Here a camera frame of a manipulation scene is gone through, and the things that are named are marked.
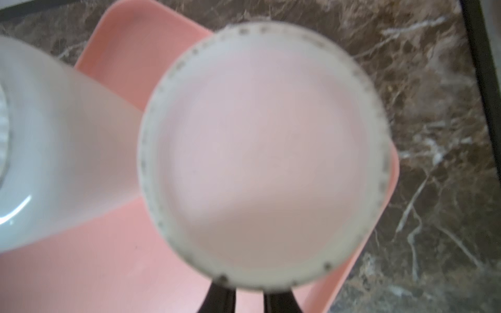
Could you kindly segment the pale pink mug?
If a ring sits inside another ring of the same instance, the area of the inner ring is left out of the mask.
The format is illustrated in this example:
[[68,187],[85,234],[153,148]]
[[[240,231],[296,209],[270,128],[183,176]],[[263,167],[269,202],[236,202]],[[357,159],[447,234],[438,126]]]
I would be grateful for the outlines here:
[[344,263],[393,183],[373,82],[338,45],[241,23],[186,51],[147,105],[146,206],[170,247],[219,284],[282,291]]

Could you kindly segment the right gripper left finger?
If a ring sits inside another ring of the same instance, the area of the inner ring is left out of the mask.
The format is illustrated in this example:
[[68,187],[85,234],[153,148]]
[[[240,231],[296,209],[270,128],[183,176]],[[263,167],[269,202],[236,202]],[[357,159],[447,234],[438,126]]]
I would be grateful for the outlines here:
[[235,289],[212,283],[198,313],[235,313]]

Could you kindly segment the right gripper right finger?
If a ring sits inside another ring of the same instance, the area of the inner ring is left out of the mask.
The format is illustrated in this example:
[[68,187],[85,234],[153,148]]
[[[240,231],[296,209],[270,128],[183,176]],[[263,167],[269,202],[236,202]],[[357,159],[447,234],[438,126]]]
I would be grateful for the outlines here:
[[264,313],[303,313],[292,290],[264,294]]

